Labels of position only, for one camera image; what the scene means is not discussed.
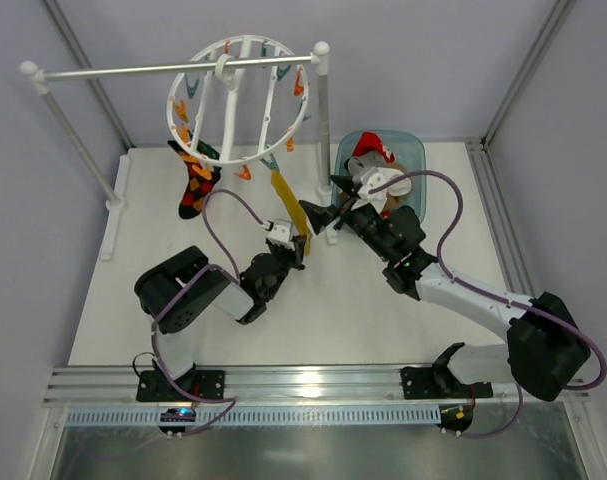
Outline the mustard yellow sock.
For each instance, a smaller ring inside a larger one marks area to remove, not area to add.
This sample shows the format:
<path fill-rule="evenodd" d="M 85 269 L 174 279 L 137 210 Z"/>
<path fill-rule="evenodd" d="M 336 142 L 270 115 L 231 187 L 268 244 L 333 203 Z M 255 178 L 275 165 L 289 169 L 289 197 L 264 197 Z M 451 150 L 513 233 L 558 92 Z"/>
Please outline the mustard yellow sock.
<path fill-rule="evenodd" d="M 279 171 L 271 171 L 270 181 L 277 196 L 285 206 L 290 219 L 298 231 L 298 234 L 306 237 L 304 255 L 309 256 L 311 253 L 312 232 L 308 226 L 307 217 L 303 208 L 299 205 L 298 200 L 291 190 L 289 184 Z"/>

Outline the blue plastic basin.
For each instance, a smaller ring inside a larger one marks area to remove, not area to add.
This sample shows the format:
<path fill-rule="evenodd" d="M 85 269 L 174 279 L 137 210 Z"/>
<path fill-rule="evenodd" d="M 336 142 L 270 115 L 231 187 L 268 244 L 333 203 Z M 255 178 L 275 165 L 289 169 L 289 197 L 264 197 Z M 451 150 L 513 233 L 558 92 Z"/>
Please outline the blue plastic basin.
<path fill-rule="evenodd" d="M 365 130 L 357 130 L 346 135 L 338 144 L 332 173 L 347 175 L 345 162 L 351 156 Z M 390 148 L 395 160 L 404 172 L 423 170 L 426 167 L 425 148 L 422 142 L 410 133 L 393 130 L 372 130 L 384 145 Z M 420 222 L 426 213 L 426 179 L 422 176 L 412 178 L 412 190 L 402 204 L 413 208 Z"/>

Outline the orange clothes peg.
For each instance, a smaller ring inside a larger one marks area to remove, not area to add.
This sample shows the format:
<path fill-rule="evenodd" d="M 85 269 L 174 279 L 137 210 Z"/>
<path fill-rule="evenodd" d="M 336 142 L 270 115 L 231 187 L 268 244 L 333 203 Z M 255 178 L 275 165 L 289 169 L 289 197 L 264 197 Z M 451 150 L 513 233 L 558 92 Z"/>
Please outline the orange clothes peg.
<path fill-rule="evenodd" d="M 247 164 L 244 164 L 242 170 L 235 172 L 234 175 L 245 181 L 250 181 L 252 179 L 252 173 Z"/>

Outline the white round clip hanger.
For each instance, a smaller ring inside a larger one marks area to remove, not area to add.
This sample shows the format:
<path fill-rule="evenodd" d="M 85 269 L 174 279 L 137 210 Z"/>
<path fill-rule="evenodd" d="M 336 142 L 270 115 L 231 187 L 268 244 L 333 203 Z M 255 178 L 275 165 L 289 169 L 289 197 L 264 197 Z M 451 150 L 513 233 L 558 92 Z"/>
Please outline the white round clip hanger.
<path fill-rule="evenodd" d="M 190 60 L 196 58 L 199 53 L 194 55 Z M 255 154 L 258 150 L 262 116 L 271 73 L 272 69 L 270 67 L 251 67 L 244 73 L 238 92 L 234 146 L 230 153 L 230 157 L 233 159 L 248 157 Z M 186 116 L 185 119 L 174 119 L 179 130 L 179 135 L 184 141 L 187 141 L 192 136 L 194 130 L 194 117 L 197 114 L 200 103 L 205 73 L 203 71 L 190 72 L 187 76 L 190 80 L 200 78 L 201 83 L 192 100 L 187 98 L 183 78 L 174 94 L 174 106 L 180 114 Z M 278 82 L 274 89 L 271 122 L 267 134 L 267 142 L 269 144 L 275 143 L 286 133 L 288 127 L 294 123 L 299 113 L 302 86 L 304 84 L 309 86 L 308 76 L 307 80 L 303 81 L 294 66 L 282 66 L 280 68 Z M 223 143 L 226 97 L 227 91 L 225 85 L 217 79 L 213 79 L 209 94 L 207 95 L 207 110 L 202 122 L 200 139 L 197 141 L 196 151 L 199 154 L 204 154 L 217 160 L 222 158 L 221 147 Z M 304 122 L 308 119 L 309 115 L 306 112 Z"/>

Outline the tan sock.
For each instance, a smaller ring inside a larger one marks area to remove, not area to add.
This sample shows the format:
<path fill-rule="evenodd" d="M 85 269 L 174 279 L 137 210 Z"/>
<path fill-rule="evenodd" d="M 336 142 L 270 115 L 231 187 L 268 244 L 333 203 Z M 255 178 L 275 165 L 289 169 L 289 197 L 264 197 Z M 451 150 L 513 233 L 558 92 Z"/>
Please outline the tan sock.
<path fill-rule="evenodd" d="M 406 197 L 412 192 L 412 189 L 413 183 L 410 178 L 402 178 L 388 187 L 385 208 L 387 210 L 394 210 L 401 206 Z"/>

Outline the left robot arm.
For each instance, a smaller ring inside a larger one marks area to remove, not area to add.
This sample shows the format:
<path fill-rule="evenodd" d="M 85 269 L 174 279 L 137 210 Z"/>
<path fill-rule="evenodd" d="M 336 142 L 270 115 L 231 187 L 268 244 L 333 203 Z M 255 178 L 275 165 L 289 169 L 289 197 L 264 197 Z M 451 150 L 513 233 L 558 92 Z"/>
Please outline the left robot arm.
<path fill-rule="evenodd" d="M 304 270 L 307 239 L 284 242 L 268 235 L 269 251 L 252 259 L 238 279 L 209 262 L 190 246 L 145 272 L 134 293 L 152 318 L 152 349 L 157 368 L 176 382 L 195 367 L 181 332 L 214 306 L 241 325 L 254 322 L 267 309 L 291 270 Z"/>

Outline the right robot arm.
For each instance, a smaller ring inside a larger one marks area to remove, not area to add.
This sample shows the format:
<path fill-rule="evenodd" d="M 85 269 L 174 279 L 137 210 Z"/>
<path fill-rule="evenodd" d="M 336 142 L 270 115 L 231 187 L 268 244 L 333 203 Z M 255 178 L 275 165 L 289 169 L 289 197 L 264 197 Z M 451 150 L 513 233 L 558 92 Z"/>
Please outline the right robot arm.
<path fill-rule="evenodd" d="M 440 253 L 426 252 L 414 209 L 402 205 L 385 214 L 381 207 L 385 194 L 407 178 L 389 180 L 377 169 L 362 180 L 334 175 L 346 201 L 299 204 L 316 234 L 351 229 L 385 262 L 383 275 L 395 292 L 453 311 L 501 340 L 455 346 L 437 368 L 462 384 L 513 382 L 540 400 L 555 400 L 592 353 L 566 305 L 549 292 L 532 298 L 492 288 L 449 268 Z"/>

